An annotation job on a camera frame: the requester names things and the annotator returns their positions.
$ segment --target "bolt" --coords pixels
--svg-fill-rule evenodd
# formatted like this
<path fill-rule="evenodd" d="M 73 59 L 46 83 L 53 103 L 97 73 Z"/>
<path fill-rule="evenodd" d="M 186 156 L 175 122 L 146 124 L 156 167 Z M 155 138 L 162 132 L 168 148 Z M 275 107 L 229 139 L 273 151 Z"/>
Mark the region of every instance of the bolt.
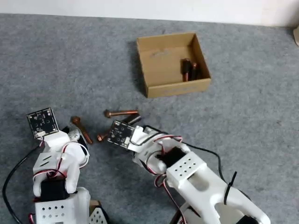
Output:
<path fill-rule="evenodd" d="M 105 134 L 98 134 L 97 135 L 97 139 L 99 142 L 103 141 L 107 136 L 108 136 L 109 132 L 105 133 Z"/>
<path fill-rule="evenodd" d="M 71 122 L 77 126 L 77 128 L 80 129 L 80 131 L 82 132 L 84 138 L 86 139 L 86 141 L 88 142 L 88 144 L 93 144 L 93 140 L 90 138 L 89 134 L 87 133 L 85 127 L 81 124 L 80 122 L 80 117 L 74 116 L 71 118 Z"/>
<path fill-rule="evenodd" d="M 193 63 L 192 64 L 190 80 L 193 81 L 193 80 L 196 80 L 196 79 L 197 79 L 197 64 Z"/>
<path fill-rule="evenodd" d="M 106 118 L 111 118 L 114 116 L 119 116 L 119 115 L 127 115 L 127 114 L 138 114 L 138 110 L 129 110 L 129 111 L 109 111 L 105 110 L 104 115 Z"/>
<path fill-rule="evenodd" d="M 189 80 L 189 73 L 191 68 L 191 61 L 188 58 L 182 60 L 182 74 L 183 74 L 183 82 L 187 82 Z"/>

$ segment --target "ventilation holes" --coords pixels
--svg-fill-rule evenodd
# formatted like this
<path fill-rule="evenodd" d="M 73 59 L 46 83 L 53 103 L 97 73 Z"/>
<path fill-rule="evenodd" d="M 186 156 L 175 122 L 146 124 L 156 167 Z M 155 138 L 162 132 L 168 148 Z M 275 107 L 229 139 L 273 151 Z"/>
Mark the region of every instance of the ventilation holes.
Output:
<path fill-rule="evenodd" d="M 180 165 L 179 167 L 182 168 L 185 164 L 187 164 L 187 161 L 185 161 L 184 164 Z"/>

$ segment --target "white wall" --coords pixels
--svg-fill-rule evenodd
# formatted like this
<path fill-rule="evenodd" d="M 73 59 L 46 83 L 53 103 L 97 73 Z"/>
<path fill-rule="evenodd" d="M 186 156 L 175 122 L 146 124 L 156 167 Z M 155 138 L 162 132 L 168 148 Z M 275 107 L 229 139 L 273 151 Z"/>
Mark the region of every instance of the white wall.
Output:
<path fill-rule="evenodd" d="M 295 27 L 299 0 L 0 0 L 0 13 Z"/>

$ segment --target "black wire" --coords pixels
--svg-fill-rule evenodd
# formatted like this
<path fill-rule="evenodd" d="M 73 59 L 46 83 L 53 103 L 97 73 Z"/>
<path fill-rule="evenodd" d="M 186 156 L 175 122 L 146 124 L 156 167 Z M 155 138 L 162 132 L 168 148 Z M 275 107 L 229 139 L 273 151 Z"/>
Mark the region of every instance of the black wire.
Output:
<path fill-rule="evenodd" d="M 221 157 L 216 152 L 213 152 L 213 151 L 205 149 L 205 148 L 200 148 L 200 147 L 197 147 L 197 146 L 193 146 L 193 145 L 190 145 L 190 144 L 188 144 L 186 142 L 182 142 L 182 143 L 186 144 L 187 146 L 189 146 L 191 148 L 195 148 L 195 149 L 198 149 L 198 150 L 201 150 L 201 151 L 204 151 L 204 152 L 207 152 L 207 153 L 211 153 L 211 154 L 217 156 L 217 158 L 218 158 L 218 172 L 219 172 L 219 176 L 226 183 L 226 181 L 225 181 L 225 179 L 223 177 L 223 174 L 222 174 Z"/>
<path fill-rule="evenodd" d="M 22 224 L 22 222 L 19 220 L 19 218 L 17 217 L 17 215 L 15 214 L 14 210 L 12 209 L 12 207 L 10 206 L 9 202 L 8 202 L 8 199 L 7 199 L 7 196 L 6 196 L 6 188 L 7 188 L 7 185 L 8 185 L 8 182 L 10 181 L 11 177 L 14 175 L 15 171 L 20 167 L 20 165 L 23 164 L 23 162 L 26 161 L 26 159 L 31 156 L 31 154 L 33 154 L 36 150 L 38 150 L 39 148 L 41 147 L 40 146 L 37 146 L 35 147 L 34 149 L 32 149 L 21 161 L 19 161 L 17 163 L 17 165 L 12 169 L 12 171 L 10 171 L 10 173 L 8 174 L 5 182 L 4 182 L 4 185 L 3 185 L 3 188 L 2 188 L 2 195 L 3 195 L 3 200 L 4 200 L 4 203 L 9 211 L 9 213 L 11 214 L 11 216 L 14 218 L 14 220 L 16 221 L 16 223 L 19 223 L 19 224 Z"/>

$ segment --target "gray carpet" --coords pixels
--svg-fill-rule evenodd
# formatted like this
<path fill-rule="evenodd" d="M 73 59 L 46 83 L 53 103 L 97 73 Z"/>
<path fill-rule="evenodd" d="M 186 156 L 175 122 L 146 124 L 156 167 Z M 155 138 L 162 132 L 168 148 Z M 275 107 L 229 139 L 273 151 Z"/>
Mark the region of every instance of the gray carpet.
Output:
<path fill-rule="evenodd" d="M 196 31 L 212 74 L 207 92 L 147 99 L 135 40 Z M 180 134 L 218 152 L 223 172 L 273 224 L 299 217 L 299 48 L 292 31 L 201 22 L 0 15 L 0 178 L 37 143 L 25 115 L 51 106 L 61 128 L 82 117 L 92 136 L 111 125 L 102 112 L 138 108 L 142 124 Z M 117 224 L 168 223 L 175 208 L 131 153 L 108 143 L 90 147 L 79 186 L 100 199 Z M 217 159 L 198 152 L 217 172 Z M 26 223 L 32 167 L 7 191 Z M 180 202 L 180 197 L 172 191 Z M 0 203 L 0 223 L 14 223 Z"/>

